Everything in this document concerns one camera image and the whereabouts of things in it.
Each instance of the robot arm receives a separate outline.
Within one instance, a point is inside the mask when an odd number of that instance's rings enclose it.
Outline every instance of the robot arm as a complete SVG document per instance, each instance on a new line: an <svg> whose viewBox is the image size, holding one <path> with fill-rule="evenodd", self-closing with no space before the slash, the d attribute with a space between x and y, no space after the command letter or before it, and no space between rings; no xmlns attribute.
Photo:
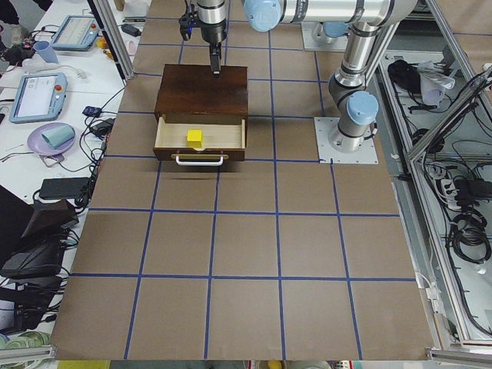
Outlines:
<svg viewBox="0 0 492 369"><path fill-rule="evenodd" d="M201 37L209 44L210 66L214 75L221 73L221 45L227 37L224 0L197 0L198 10L194 4L186 4L186 11L179 19L181 36L185 41L191 38L193 28L201 30Z"/></svg>
<svg viewBox="0 0 492 369"><path fill-rule="evenodd" d="M351 23L341 66L331 76L329 90L340 110L338 130L330 143L338 151L356 151L368 125L376 119L377 99L366 91L367 61L382 27L398 23L414 9L417 0L242 0L251 27L260 32L279 22Z"/></svg>

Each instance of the yellow block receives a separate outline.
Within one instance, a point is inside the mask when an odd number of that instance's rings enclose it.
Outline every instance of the yellow block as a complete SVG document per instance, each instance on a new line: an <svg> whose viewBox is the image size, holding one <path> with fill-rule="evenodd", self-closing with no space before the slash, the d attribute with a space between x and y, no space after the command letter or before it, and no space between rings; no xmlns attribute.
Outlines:
<svg viewBox="0 0 492 369"><path fill-rule="evenodd" d="M186 143L189 148L201 148L203 145L203 134L201 129L188 129Z"/></svg>

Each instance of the dark wooden box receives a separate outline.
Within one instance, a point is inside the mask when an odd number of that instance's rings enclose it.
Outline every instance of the dark wooden box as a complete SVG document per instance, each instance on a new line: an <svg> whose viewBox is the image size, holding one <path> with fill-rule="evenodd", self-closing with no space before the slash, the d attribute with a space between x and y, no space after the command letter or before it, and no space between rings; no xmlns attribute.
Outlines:
<svg viewBox="0 0 492 369"><path fill-rule="evenodd" d="M248 120L248 69L223 66L214 77L208 65L166 64L155 117L154 153L159 160L243 161ZM200 129L201 148L191 148L187 133Z"/></svg>

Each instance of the black cable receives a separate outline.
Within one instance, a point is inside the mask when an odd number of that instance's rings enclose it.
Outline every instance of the black cable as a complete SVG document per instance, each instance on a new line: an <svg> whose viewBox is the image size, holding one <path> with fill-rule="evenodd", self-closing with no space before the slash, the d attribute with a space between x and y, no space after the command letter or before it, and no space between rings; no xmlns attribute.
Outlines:
<svg viewBox="0 0 492 369"><path fill-rule="evenodd" d="M407 132L408 134L411 136L413 134L413 132L411 131L411 127L417 131L418 128L417 126L407 117L407 115L405 114L405 109L403 107L403 105L401 104L401 100L400 100L400 95L398 94L398 90L397 90L397 87L396 85L394 84L393 80L391 80L391 85L393 86L393 91L394 91L394 97L397 99L397 103L398 103L398 107L400 108L400 111L401 111L401 115L403 116L403 119L405 120L405 123L406 123L406 126L407 126Z"/></svg>

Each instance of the blue joint cap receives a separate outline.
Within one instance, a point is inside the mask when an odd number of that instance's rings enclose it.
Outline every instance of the blue joint cap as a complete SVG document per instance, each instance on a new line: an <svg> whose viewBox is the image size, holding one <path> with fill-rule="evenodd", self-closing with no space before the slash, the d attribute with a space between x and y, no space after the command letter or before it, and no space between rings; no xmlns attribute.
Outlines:
<svg viewBox="0 0 492 369"><path fill-rule="evenodd" d="M343 22L325 22L323 23L323 32L331 38L341 37L348 32L348 23Z"/></svg>
<svg viewBox="0 0 492 369"><path fill-rule="evenodd" d="M256 31L267 32L280 21L282 9L278 0L245 0L244 14Z"/></svg>
<svg viewBox="0 0 492 369"><path fill-rule="evenodd" d="M347 113L356 125L369 125L379 111L377 99L366 91L354 92L347 101Z"/></svg>

